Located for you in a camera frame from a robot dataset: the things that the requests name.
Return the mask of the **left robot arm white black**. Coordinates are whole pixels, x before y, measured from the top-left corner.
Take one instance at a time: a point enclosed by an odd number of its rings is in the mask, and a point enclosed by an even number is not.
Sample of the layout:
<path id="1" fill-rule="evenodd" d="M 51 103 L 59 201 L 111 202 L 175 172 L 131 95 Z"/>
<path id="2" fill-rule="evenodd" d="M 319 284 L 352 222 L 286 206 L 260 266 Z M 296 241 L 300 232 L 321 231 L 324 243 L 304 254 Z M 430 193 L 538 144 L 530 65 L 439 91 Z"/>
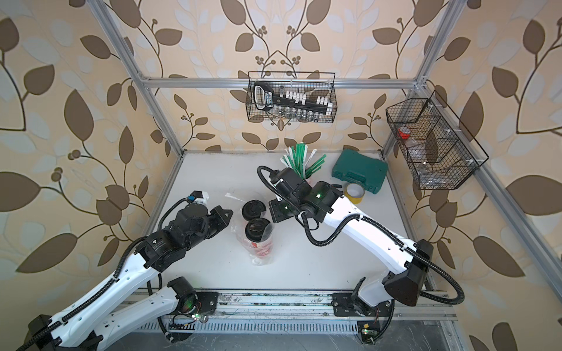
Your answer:
<path id="1" fill-rule="evenodd" d="M 183 277 L 175 278 L 133 305 L 115 310 L 140 286 L 151 285 L 186 253 L 228 228 L 234 212 L 216 206 L 207 209 L 208 195 L 194 191 L 165 212 L 157 230 L 134 240 L 115 271 L 82 298 L 59 313 L 41 314 L 29 323 L 27 350 L 103 350 L 153 318 L 170 313 L 199 312 L 196 289 Z M 164 220 L 176 211 L 168 224 Z"/>

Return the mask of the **clear plastic carrier bag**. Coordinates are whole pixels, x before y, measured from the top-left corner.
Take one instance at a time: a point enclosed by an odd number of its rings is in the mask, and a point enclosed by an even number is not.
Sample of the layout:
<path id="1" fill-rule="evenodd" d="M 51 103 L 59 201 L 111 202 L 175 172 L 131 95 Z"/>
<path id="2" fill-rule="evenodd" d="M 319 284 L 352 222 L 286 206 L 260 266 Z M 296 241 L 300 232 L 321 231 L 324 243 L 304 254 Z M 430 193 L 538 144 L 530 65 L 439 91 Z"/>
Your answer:
<path id="1" fill-rule="evenodd" d="M 269 265 L 273 260 L 275 224 L 265 197 L 253 191 L 228 190 L 225 199 L 234 211 L 231 232 L 249 254 L 252 264 Z"/>

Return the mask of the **red paper cup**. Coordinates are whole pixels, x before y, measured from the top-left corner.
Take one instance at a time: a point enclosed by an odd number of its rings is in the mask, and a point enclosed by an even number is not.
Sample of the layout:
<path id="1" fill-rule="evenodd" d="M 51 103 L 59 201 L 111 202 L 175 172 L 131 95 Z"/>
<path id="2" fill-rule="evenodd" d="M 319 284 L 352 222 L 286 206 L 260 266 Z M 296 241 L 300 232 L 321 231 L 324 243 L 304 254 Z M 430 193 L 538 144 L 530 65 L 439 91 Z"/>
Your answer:
<path id="1" fill-rule="evenodd" d="M 241 215 L 246 221 L 261 218 L 266 211 L 265 204 L 260 200 L 250 200 L 242 206 Z"/>
<path id="2" fill-rule="evenodd" d="M 266 218 L 249 221 L 244 229 L 244 242 L 250 254 L 260 259 L 272 251 L 272 223 Z"/>

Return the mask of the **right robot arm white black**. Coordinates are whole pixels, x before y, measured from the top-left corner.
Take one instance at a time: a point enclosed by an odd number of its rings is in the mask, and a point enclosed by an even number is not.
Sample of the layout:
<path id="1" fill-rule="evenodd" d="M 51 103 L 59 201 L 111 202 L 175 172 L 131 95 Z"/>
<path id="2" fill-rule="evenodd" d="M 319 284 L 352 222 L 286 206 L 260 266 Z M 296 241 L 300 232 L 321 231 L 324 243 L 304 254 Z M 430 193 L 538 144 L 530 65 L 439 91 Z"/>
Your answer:
<path id="1" fill-rule="evenodd" d="M 257 174 L 263 185 L 276 196 L 269 203 L 274 222 L 294 218 L 315 247 L 327 247 L 345 234 L 386 266 L 385 273 L 360 279 L 345 304 L 345 308 L 365 317 L 377 317 L 382 308 L 387 309 L 386 322 L 370 337 L 370 343 L 376 343 L 385 334 L 397 303 L 414 307 L 419 298 L 426 298 L 455 306 L 465 301 L 460 284 L 432 262 L 433 247 L 428 241 L 412 241 L 390 231 L 326 181 L 311 186 L 291 168 L 279 171 L 264 165 L 257 168 Z M 456 292 L 454 298 L 422 289 L 430 271 L 452 286 Z"/>

